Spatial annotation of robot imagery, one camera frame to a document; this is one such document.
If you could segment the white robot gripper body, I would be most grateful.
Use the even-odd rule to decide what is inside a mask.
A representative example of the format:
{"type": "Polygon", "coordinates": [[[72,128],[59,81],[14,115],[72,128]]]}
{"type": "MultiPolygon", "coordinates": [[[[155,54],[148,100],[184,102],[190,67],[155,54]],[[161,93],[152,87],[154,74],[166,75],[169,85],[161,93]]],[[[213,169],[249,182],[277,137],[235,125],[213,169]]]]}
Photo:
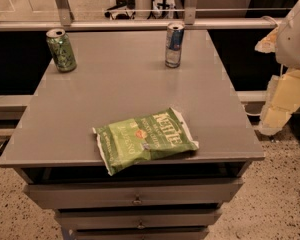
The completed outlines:
{"type": "Polygon", "coordinates": [[[300,0],[279,25],[275,55],[278,63],[300,69],[300,0]]]}

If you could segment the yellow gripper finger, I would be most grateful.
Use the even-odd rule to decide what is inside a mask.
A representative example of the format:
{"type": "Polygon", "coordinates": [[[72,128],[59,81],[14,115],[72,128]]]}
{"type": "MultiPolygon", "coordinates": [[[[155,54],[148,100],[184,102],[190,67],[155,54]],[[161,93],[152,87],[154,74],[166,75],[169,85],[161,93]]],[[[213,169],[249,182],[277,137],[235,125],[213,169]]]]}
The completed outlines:
{"type": "Polygon", "coordinates": [[[278,27],[274,28],[269,34],[257,42],[255,50],[261,53],[274,53],[276,51],[276,40],[278,27]]]}
{"type": "Polygon", "coordinates": [[[300,108],[300,69],[289,68],[282,76],[272,76],[261,110],[258,130],[272,136],[282,130],[300,108]]]}

